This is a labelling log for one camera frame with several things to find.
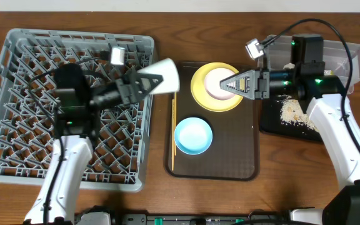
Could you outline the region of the pale green cup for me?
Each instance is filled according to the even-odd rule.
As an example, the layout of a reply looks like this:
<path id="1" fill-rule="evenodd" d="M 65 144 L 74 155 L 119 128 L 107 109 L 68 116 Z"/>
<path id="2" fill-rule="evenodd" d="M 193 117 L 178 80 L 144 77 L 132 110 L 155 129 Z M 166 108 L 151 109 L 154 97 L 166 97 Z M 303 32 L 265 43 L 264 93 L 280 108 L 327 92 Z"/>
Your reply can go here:
<path id="1" fill-rule="evenodd" d="M 139 70 L 144 74 L 158 74 L 163 78 L 163 82 L 155 87 L 151 94 L 176 93 L 180 90 L 180 80 L 178 70 L 174 61 L 170 58 L 155 62 Z"/>

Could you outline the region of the white pink bowl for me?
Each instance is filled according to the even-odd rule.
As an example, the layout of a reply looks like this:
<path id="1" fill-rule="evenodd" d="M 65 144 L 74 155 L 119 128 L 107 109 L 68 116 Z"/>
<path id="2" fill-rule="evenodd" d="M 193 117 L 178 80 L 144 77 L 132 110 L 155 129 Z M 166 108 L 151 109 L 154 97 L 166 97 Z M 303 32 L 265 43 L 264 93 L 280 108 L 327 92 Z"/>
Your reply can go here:
<path id="1" fill-rule="evenodd" d="M 204 78 L 204 87 L 206 92 L 214 99 L 228 100 L 235 94 L 220 88 L 220 81 L 234 75 L 234 72 L 227 68 L 216 68 L 209 71 Z"/>

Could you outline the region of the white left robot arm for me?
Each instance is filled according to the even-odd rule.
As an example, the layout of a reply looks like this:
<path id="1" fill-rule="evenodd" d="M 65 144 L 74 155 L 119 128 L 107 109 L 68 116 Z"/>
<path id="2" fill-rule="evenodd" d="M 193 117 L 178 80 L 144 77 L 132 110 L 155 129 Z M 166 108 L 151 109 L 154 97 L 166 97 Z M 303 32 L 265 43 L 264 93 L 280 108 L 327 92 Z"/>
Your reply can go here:
<path id="1" fill-rule="evenodd" d="M 84 170 L 93 156 L 101 128 L 101 111 L 139 103 L 150 94 L 179 90 L 171 59 L 156 62 L 99 87 L 91 87 L 86 72 L 71 63 L 51 71 L 62 112 L 52 125 L 52 160 L 25 224 L 74 224 L 74 210 Z"/>

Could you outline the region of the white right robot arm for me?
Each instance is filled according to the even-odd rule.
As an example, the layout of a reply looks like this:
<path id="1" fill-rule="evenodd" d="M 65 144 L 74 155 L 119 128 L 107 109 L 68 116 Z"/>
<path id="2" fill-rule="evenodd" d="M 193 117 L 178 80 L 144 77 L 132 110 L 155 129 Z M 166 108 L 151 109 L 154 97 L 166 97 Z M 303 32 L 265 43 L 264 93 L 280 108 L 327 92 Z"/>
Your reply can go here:
<path id="1" fill-rule="evenodd" d="M 340 192 L 324 209 L 294 209 L 291 224 L 360 224 L 360 128 L 335 75 L 324 73 L 323 38 L 298 34 L 291 41 L 292 69 L 237 73 L 220 82 L 221 89 L 248 99 L 277 95 L 296 98 L 313 122 L 331 158 Z"/>

